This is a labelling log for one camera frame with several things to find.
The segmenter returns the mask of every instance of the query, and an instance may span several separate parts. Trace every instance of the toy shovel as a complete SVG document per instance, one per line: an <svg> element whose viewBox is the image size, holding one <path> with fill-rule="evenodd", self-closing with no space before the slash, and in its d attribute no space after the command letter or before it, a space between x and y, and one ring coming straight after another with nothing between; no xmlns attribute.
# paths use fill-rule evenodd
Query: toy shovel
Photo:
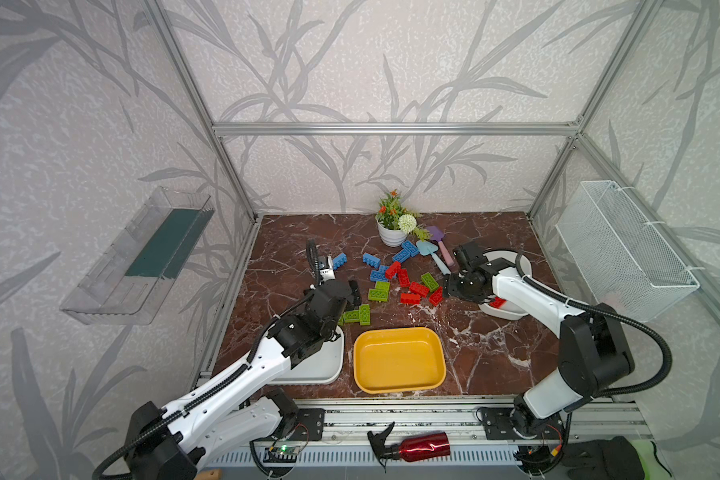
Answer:
<svg viewBox="0 0 720 480"><path fill-rule="evenodd" d="M443 273L443 275L451 274L451 271L448 269L447 266L445 266L445 264L443 264L443 261L440 260L440 257L437 254L437 245L427 242L426 240L419 240L418 242L416 242L416 246L418 247L418 252L421 255L432 255L434 262L438 264L438 268Z"/></svg>
<svg viewBox="0 0 720 480"><path fill-rule="evenodd" d="M428 226L427 231L432 235L432 240L434 240L438 243L438 245L440 245L440 254L443 256L445 264L448 266L453 266L454 259L451 258L451 255L448 253L448 249L445 248L445 244L443 243L443 237L445 236L443 231L436 226Z"/></svg>

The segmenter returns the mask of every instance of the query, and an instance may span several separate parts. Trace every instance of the purple shovel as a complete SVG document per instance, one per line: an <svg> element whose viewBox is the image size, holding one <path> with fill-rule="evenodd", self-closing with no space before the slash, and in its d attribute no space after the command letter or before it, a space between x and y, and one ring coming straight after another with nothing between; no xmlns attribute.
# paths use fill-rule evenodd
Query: purple shovel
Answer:
<svg viewBox="0 0 720 480"><path fill-rule="evenodd" d="M451 255L448 253L448 249L445 248L445 244L443 244L443 237L445 236L443 231L436 226L428 226L427 231L432 234L432 240L434 240L438 243L438 245L440 245L440 253L443 256L443 260L445 260L445 264L448 266L453 266L454 259L451 258Z"/></svg>

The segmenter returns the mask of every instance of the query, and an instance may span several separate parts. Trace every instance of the light blue handle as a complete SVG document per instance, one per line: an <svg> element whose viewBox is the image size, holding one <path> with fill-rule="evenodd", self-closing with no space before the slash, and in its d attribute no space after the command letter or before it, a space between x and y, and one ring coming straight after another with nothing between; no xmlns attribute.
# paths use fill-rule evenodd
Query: light blue handle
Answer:
<svg viewBox="0 0 720 480"><path fill-rule="evenodd" d="M439 268L440 271L443 273L443 275L450 275L450 274L451 274L451 271L448 269L448 267L445 266L445 264L443 264L443 261L440 260L440 257L439 257L437 254L435 254L434 252L432 253L432 258L434 258L434 262L435 262L436 264L438 264L438 268Z"/></svg>

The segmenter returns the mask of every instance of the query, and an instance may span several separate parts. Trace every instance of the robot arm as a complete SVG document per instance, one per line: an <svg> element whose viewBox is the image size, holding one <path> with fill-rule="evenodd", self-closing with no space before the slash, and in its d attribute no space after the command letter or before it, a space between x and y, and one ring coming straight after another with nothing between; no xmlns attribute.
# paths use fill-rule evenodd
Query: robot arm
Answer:
<svg viewBox="0 0 720 480"><path fill-rule="evenodd" d="M513 423L520 436L536 436L548 418L584 405L611 383L634 370L634 360L618 320L560 302L524 281L512 262L488 260L474 243L456 251L461 273L450 275L450 296L476 303L493 296L520 307L560 339L557 369L515 399ZM562 294L546 287L558 298ZM608 305L600 309L613 311Z"/></svg>
<svg viewBox="0 0 720 480"><path fill-rule="evenodd" d="M336 340L347 305L360 306L357 283L336 280L330 257L307 257L316 284L303 299L263 327L251 351L192 392L157 408L152 402L131 416L125 445L94 470L94 480L191 480L197 470L234 447L257 438L286 436L298 408L281 389L253 405L239 406L271 380ZM130 474L105 475L124 457Z"/></svg>

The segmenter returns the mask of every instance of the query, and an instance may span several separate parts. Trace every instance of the red lego brick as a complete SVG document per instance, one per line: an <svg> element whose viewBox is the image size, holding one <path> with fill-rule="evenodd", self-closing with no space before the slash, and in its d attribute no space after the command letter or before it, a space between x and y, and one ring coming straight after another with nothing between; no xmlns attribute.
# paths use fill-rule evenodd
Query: red lego brick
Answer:
<svg viewBox="0 0 720 480"><path fill-rule="evenodd" d="M387 277L387 280L392 280L392 278L398 274L400 271L400 262L394 262L387 268L387 270L384 272L384 276Z"/></svg>
<svg viewBox="0 0 720 480"><path fill-rule="evenodd" d="M421 283L411 282L411 285L408 286L411 292L417 293L421 296L427 296L429 295L429 288L422 285Z"/></svg>
<svg viewBox="0 0 720 480"><path fill-rule="evenodd" d="M432 306L437 306L440 304L440 302L443 301L443 287L441 286L437 290L435 290L430 296L429 296L429 302L432 304Z"/></svg>
<svg viewBox="0 0 720 480"><path fill-rule="evenodd" d="M422 298L415 293L401 293L400 303L406 303L408 305L418 305L422 301Z"/></svg>
<svg viewBox="0 0 720 480"><path fill-rule="evenodd" d="M408 279L408 271L405 268L401 268L398 272L398 281L403 288L411 285L411 281Z"/></svg>
<svg viewBox="0 0 720 480"><path fill-rule="evenodd" d="M504 300L503 298L496 297L496 300L494 300L493 302L490 302L489 305L492 306L493 308L501 308L501 306L503 304L505 304L506 302L507 301Z"/></svg>

